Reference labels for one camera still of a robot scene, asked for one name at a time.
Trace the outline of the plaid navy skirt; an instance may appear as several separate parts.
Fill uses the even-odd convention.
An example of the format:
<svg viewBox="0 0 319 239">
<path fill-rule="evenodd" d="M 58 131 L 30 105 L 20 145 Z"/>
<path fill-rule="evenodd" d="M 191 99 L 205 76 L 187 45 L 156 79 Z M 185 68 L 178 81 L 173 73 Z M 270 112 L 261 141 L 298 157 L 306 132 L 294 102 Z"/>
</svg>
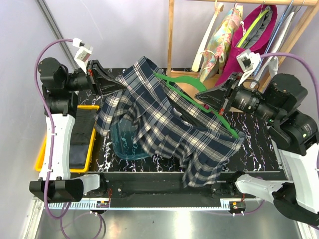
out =
<svg viewBox="0 0 319 239">
<path fill-rule="evenodd" d="M 96 131 L 106 136 L 121 119 L 135 127 L 133 141 L 148 155 L 179 160 L 184 187 L 214 184 L 226 160 L 241 148 L 246 136 L 233 136 L 212 112 L 204 112 L 158 78 L 163 71 L 141 57 L 116 81 L 124 89 L 106 96 L 96 113 Z"/>
</svg>

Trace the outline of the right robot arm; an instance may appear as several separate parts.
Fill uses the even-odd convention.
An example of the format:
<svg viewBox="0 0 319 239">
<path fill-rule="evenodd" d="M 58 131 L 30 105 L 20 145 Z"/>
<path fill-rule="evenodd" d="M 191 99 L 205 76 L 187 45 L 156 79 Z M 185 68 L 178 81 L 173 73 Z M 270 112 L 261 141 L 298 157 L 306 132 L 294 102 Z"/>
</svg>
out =
<svg viewBox="0 0 319 239">
<path fill-rule="evenodd" d="M 286 218 L 316 227 L 319 224 L 319 129 L 299 111 L 307 89 L 291 74 L 275 75 L 266 90 L 248 89 L 236 77 L 196 94 L 220 115 L 231 108 L 263 120 L 268 134 L 287 161 L 292 182 L 270 182 L 238 171 L 226 185 L 231 197 L 250 194 L 272 203 Z"/>
</svg>

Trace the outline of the neon yellow hanger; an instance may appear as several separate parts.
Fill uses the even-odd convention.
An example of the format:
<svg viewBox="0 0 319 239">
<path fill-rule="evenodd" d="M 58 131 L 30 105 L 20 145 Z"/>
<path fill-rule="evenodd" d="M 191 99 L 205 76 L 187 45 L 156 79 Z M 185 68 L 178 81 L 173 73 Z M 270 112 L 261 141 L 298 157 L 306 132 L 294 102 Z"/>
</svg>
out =
<svg viewBox="0 0 319 239">
<path fill-rule="evenodd" d="M 259 24 L 259 22 L 261 20 L 264 19 L 264 16 L 270 11 L 269 7 L 266 7 L 263 11 L 261 11 L 259 13 L 259 15 L 255 18 L 255 20 L 252 22 L 252 24 L 250 25 L 250 27 L 246 30 L 245 34 L 243 35 L 243 37 L 240 39 L 240 41 L 237 43 L 237 47 L 244 47 L 244 43 L 245 41 L 248 39 L 250 33 L 253 32 L 254 28 Z"/>
</svg>

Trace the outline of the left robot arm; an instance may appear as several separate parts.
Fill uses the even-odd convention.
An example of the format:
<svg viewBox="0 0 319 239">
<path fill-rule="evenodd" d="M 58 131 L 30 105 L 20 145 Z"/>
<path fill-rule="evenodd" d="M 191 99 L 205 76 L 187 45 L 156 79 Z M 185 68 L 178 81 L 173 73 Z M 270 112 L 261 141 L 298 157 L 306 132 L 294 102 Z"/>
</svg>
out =
<svg viewBox="0 0 319 239">
<path fill-rule="evenodd" d="M 77 91 L 91 90 L 107 96 L 124 89 L 115 77 L 108 74 L 98 60 L 89 60 L 84 68 L 70 73 L 58 60 L 48 57 L 35 68 L 40 77 L 40 95 L 46 115 L 46 148 L 39 179 L 31 181 L 29 191 L 45 203 L 79 202 L 92 192 L 103 197 L 108 185 L 97 174 L 71 178 L 69 152 L 71 133 L 78 109 Z"/>
</svg>

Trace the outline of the floral pastel skirt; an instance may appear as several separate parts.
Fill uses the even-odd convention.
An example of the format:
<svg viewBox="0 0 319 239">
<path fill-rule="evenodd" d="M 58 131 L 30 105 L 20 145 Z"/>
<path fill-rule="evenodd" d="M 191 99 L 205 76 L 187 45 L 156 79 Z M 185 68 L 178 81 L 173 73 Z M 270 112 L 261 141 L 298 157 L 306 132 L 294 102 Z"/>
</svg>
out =
<svg viewBox="0 0 319 239">
<path fill-rule="evenodd" d="M 199 72 L 201 82 L 222 74 L 229 56 L 234 32 L 243 20 L 243 5 L 236 5 L 224 17 L 220 26 L 214 31 L 207 47 L 203 51 L 203 63 Z"/>
</svg>

